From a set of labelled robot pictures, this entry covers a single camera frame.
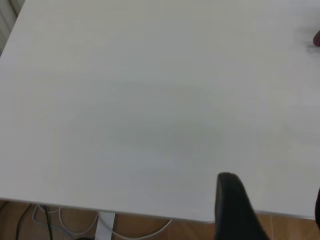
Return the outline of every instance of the red object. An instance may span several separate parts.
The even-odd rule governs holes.
[[[320,47],[320,31],[318,31],[318,33],[314,36],[313,38],[313,44],[316,47]]]

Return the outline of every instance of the white tabletop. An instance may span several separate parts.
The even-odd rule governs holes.
[[[214,220],[312,217],[317,0],[26,0],[0,58],[0,198]]]

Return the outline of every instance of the wooden floor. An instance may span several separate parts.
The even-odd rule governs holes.
[[[15,240],[16,227],[21,214],[28,207],[26,203],[10,202],[0,213],[0,240]],[[46,227],[32,221],[32,207],[28,211],[21,226],[19,240],[49,240]],[[72,231],[84,231],[91,225],[96,213],[93,211],[64,208],[62,218],[67,227]],[[50,214],[51,223],[59,225],[57,213]],[[320,232],[314,220],[298,219],[283,216],[258,214],[261,225],[271,240],[320,240]],[[45,222],[45,214],[38,211],[37,219]],[[118,214],[115,218],[113,229],[131,238],[151,234],[166,224],[167,220],[149,217],[129,216]],[[95,227],[79,237],[93,237]],[[215,235],[214,224],[200,224],[183,221],[172,223],[161,233],[149,240],[213,240]],[[63,233],[53,231],[54,240],[68,240]]]

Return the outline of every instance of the black cable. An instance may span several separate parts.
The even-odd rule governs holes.
[[[5,201],[1,206],[0,206],[0,213],[2,210],[5,208],[5,206],[9,203],[9,201]]]
[[[45,205],[43,205],[43,209],[45,211],[46,224],[48,225],[50,240],[53,240],[54,238],[52,236],[52,229],[51,229],[51,225],[50,225],[50,221],[49,221],[49,213],[48,213],[48,210]]]
[[[24,210],[24,212],[22,213],[18,225],[16,226],[16,231],[15,231],[15,240],[19,240],[19,233],[20,233],[20,228],[21,228],[21,223],[25,217],[25,215],[27,214],[28,210],[31,208],[32,204],[29,204],[29,206],[26,208],[26,210]]]

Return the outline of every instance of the white cable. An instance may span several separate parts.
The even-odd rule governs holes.
[[[61,213],[61,212],[62,212],[62,209],[63,209],[62,207],[60,207],[60,208],[58,209],[58,215],[59,215],[60,224],[61,224],[62,228],[63,228],[66,232],[68,232],[69,234],[71,234],[71,235],[77,236],[77,235],[86,234],[87,232],[89,232],[89,231],[93,228],[93,226],[95,225],[96,221],[98,220],[98,214],[96,214],[93,223],[91,224],[90,227],[88,227],[87,230],[82,231],[82,232],[70,231],[70,230],[66,227],[66,225],[64,224],[64,222],[63,222],[63,220],[62,220],[62,213]]]
[[[39,225],[47,228],[47,227],[48,227],[48,224],[47,224],[47,223],[42,222],[42,221],[39,221],[39,220],[36,219],[36,214],[37,214],[38,209],[41,209],[41,208],[37,205],[37,206],[34,208],[34,210],[33,210],[32,220],[33,220],[36,224],[39,224]],[[51,228],[52,228],[53,230],[62,232],[63,234],[65,234],[66,236],[68,236],[68,238],[70,238],[71,240],[74,240],[74,238],[73,238],[67,231],[65,231],[63,228],[58,227],[58,226],[55,226],[55,225],[52,225],[52,224],[50,224],[50,226],[51,226]]]
[[[42,212],[45,212],[45,209],[44,209],[44,207],[42,205],[37,204],[37,206]],[[57,209],[55,209],[55,210],[48,211],[48,214],[54,214],[54,213],[56,213],[58,211],[59,211],[59,207]]]
[[[166,227],[168,227],[168,225],[171,223],[172,220],[169,220],[166,225],[164,225],[160,230],[152,233],[152,234],[149,234],[149,235],[146,235],[146,236],[141,236],[141,237],[136,237],[136,238],[131,238],[131,237],[126,237],[126,236],[122,236],[120,235],[119,233],[113,231],[113,229],[111,227],[109,227],[106,222],[104,221],[104,219],[100,216],[100,212],[98,213],[99,215],[99,220],[101,221],[101,223],[106,227],[106,229],[108,229],[110,232],[112,232],[114,235],[116,235],[117,237],[121,238],[121,239],[124,239],[124,240],[142,240],[142,239],[147,239],[147,238],[150,238],[154,235],[157,235],[158,233],[162,232]]]

